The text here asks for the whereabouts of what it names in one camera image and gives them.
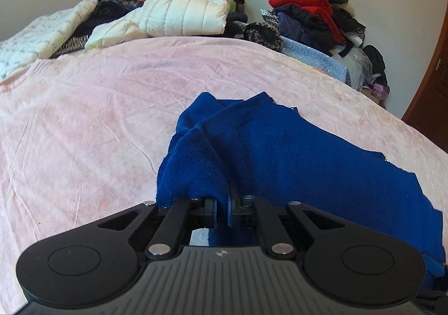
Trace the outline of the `blue knit sweater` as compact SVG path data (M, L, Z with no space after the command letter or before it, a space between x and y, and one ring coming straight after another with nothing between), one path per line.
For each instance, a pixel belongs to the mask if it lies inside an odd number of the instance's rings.
M230 188L277 207L300 201L408 242L424 257L426 288L444 275L443 215L415 174L266 93L247 100L200 94L178 118L157 175L157 202L214 198L226 210Z

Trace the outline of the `brown wooden door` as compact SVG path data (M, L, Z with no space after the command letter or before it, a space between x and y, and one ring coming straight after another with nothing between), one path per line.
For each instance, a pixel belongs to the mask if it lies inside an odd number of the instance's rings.
M447 151L447 15L434 54L402 121Z

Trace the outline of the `fuzzy brown black garment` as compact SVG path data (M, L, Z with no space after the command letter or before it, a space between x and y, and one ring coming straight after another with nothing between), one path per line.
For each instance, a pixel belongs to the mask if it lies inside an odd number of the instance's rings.
M281 52L283 50L282 39L278 31L266 23L247 24L244 28L243 38L272 51Z

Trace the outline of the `light blue folded blanket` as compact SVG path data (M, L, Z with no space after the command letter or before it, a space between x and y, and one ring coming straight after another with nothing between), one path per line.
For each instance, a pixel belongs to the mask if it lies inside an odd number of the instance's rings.
M281 36L280 40L282 42L282 53L286 56L299 60L315 69L319 69L334 79L350 85L351 78L349 77L349 71L340 62L318 50L289 38Z

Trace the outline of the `dark clothes pile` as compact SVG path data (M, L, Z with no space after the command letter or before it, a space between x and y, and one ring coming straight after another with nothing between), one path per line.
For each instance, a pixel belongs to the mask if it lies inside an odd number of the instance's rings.
M281 39L283 53L315 66L357 91L388 97L384 57L365 44L366 26L349 0L268 0L265 23Z

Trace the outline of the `white puffer jacket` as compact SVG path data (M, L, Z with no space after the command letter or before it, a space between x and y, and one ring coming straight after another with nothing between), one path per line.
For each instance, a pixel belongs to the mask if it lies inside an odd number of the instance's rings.
M95 27L84 48L141 38L221 35L233 7L233 0L146 0L125 16Z

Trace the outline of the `pink bed blanket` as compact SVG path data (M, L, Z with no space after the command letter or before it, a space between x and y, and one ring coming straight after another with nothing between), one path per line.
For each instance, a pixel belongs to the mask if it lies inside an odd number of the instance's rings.
M25 304L33 243L152 200L180 114L207 91L266 92L315 126L418 177L447 210L447 154L348 85L259 44L147 38L38 60L1 83L1 312Z

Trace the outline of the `plastic wrapped bedding bundle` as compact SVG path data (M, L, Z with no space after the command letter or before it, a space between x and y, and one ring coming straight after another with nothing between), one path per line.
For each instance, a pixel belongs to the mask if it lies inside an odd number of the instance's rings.
M373 66L365 52L357 47L353 47L347 54L341 55L345 49L336 46L331 50L333 59L344 65L349 74L349 85L356 91L361 91L363 87L374 80Z

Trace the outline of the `red garment on pile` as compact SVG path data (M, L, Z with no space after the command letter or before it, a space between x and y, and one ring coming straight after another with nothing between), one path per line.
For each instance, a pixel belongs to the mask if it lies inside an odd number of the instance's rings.
M334 44L343 45L345 43L345 37L333 21L333 9L328 0L268 0L268 3L273 8L295 5L309 12L328 25L333 36Z

